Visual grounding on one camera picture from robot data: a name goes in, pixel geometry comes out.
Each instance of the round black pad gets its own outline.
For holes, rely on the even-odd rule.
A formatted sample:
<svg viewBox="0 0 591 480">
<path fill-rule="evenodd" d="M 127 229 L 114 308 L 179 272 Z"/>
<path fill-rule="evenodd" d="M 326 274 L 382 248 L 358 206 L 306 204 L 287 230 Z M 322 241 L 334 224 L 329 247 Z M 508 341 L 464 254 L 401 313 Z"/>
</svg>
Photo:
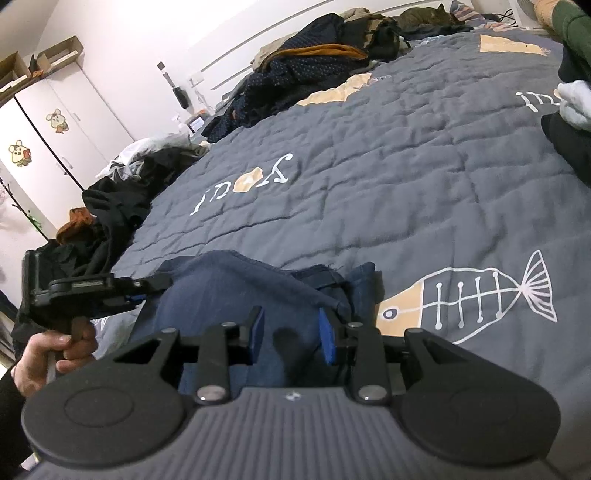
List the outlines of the round black pad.
<svg viewBox="0 0 591 480">
<path fill-rule="evenodd" d="M 26 403 L 22 426 L 53 463 L 106 468 L 146 457 L 179 429 L 178 392 L 146 365 L 100 362 L 47 385 Z"/>
<path fill-rule="evenodd" d="M 484 362 L 438 365 L 403 396 L 401 420 L 439 458 L 487 468 L 545 456 L 560 426 L 552 396 Z"/>
</svg>

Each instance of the orange fabric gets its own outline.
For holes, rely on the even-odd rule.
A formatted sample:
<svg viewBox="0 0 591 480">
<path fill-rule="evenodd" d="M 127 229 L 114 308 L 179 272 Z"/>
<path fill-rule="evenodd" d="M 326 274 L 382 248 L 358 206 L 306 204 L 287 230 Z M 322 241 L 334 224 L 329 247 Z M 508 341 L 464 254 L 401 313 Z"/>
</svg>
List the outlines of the orange fabric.
<svg viewBox="0 0 591 480">
<path fill-rule="evenodd" d="M 92 225 L 95 218 L 86 207 L 73 208 L 70 210 L 70 221 L 61 227 L 56 234 L 56 241 L 60 245 L 87 237 L 92 233 L 86 231 L 87 227 Z"/>
<path fill-rule="evenodd" d="M 358 48 L 351 47 L 350 45 L 341 45 L 340 43 L 327 43 L 324 45 L 314 45 L 312 47 L 303 48 L 288 48 L 286 50 L 280 50 L 273 52 L 262 64 L 262 68 L 265 69 L 269 62 L 277 57 L 310 57 L 312 55 L 330 55 L 330 56 L 345 56 L 351 57 L 352 59 L 364 60 L 368 55 Z"/>
</svg>

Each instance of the gray duvet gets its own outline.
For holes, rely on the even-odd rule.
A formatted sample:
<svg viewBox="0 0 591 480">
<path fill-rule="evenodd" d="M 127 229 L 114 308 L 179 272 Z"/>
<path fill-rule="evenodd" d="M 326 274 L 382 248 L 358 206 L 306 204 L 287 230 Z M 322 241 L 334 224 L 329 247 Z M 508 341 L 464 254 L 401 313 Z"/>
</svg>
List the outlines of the gray duvet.
<svg viewBox="0 0 591 480">
<path fill-rule="evenodd" d="M 345 102 L 233 132 L 154 200 L 113 272 L 213 249 L 343 273 L 372 261 L 382 331 L 422 326 L 546 387 L 562 412 L 550 459 L 588 478 L 591 190 L 540 128 L 559 52 L 484 53 L 481 34 L 496 35 L 437 38 Z M 102 352 L 133 319 L 99 322 Z"/>
</svg>

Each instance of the gray textured surface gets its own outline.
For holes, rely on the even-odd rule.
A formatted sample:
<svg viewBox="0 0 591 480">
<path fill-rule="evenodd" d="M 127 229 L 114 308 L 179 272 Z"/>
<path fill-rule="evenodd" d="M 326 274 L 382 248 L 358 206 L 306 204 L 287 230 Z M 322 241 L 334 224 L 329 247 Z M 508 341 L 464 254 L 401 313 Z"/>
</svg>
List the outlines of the gray textured surface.
<svg viewBox="0 0 591 480">
<path fill-rule="evenodd" d="M 100 472 L 40 465 L 30 480 L 558 480 L 540 462 L 498 471 L 442 462 L 410 442 L 387 409 L 340 388 L 244 389 L 197 411 L 186 430 L 143 462 Z"/>
<path fill-rule="evenodd" d="M 450 267 L 494 267 L 520 284 L 540 250 L 557 322 L 522 295 L 462 346 L 554 394 L 563 419 L 550 458 L 588 478 L 591 190 L 541 131 L 540 117 L 557 107 L 528 94 L 534 112 L 516 95 L 552 95 L 557 58 L 481 53 L 481 33 L 438 38 L 380 66 L 345 103 L 295 106 L 233 132 L 154 200 L 113 271 L 146 275 L 167 258 L 213 249 L 283 268 L 323 263 L 346 272 L 373 261 L 389 298 Z M 273 174 L 247 193 L 230 188 L 216 199 L 220 187 L 214 197 L 222 182 L 255 167 L 266 177 L 290 153 L 279 165 L 285 183 Z M 473 276 L 462 281 L 474 288 Z M 442 283 L 443 300 L 457 300 L 457 281 Z M 485 323 L 495 318 L 495 298 L 483 304 Z M 439 334 L 474 332 L 474 308 L 465 307 L 462 331 L 458 309 L 444 309 Z M 423 327 L 435 332 L 427 313 Z M 111 339 L 132 318 L 109 320 Z"/>
</svg>

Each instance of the cartoon sticker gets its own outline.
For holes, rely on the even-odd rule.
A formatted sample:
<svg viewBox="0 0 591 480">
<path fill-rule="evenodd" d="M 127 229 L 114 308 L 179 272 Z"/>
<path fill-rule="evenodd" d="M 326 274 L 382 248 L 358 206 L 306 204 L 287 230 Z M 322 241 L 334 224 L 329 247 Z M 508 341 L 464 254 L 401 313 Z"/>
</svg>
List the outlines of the cartoon sticker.
<svg viewBox="0 0 591 480">
<path fill-rule="evenodd" d="M 12 163 L 19 167 L 26 167 L 32 162 L 31 150 L 25 147 L 20 140 L 17 140 L 14 145 L 10 145 L 8 151 L 12 154 Z"/>
<path fill-rule="evenodd" d="M 56 134 L 62 134 L 63 132 L 67 132 L 70 129 L 66 123 L 66 117 L 61 114 L 61 110 L 59 108 L 56 108 L 53 113 L 47 115 L 45 119 L 51 123 L 51 127 L 55 129 Z"/>
</svg>

